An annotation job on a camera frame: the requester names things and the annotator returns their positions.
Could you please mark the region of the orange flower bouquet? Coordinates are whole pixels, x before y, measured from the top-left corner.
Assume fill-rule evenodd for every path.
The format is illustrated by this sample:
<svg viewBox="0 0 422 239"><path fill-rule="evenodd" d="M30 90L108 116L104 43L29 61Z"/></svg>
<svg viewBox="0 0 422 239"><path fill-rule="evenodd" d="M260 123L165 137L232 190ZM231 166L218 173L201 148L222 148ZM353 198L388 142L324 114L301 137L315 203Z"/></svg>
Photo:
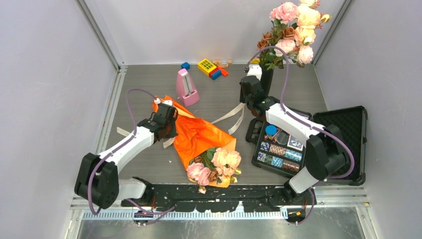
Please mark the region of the orange flower bouquet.
<svg viewBox="0 0 422 239"><path fill-rule="evenodd" d="M187 178L204 194L208 186L227 188L241 174L241 156L236 151L236 138L210 122L194 116L181 104L169 100L178 111L177 136L174 146L186 171Z"/></svg>

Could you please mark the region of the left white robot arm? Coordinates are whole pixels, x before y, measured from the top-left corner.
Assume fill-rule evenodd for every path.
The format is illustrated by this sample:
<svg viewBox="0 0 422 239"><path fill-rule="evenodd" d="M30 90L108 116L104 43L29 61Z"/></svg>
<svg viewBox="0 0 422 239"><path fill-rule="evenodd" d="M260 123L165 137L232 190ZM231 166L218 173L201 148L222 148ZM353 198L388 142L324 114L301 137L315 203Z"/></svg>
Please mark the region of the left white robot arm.
<svg viewBox="0 0 422 239"><path fill-rule="evenodd" d="M82 158L74 192L88 201L94 215L118 200L136 202L141 206L152 202L151 183L139 177L123 180L119 173L143 150L177 135L178 111L173 101L155 99L154 105L158 109L150 118L137 123L123 140L100 154L87 153Z"/></svg>

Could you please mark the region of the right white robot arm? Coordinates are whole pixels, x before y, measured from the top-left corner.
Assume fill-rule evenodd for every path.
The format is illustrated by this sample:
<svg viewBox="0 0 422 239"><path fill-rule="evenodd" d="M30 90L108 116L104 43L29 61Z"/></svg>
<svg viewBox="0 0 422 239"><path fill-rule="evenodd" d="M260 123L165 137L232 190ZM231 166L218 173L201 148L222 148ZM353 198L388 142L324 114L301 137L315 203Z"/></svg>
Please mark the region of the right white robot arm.
<svg viewBox="0 0 422 239"><path fill-rule="evenodd" d="M304 198L304 192L316 183L332 177L347 163L354 165L353 154L337 126L312 122L265 93L259 65L251 64L245 72L246 77L240 80L240 101L257 119L286 131L306 150L304 167L284 185L284 198L288 203L297 204Z"/></svg>

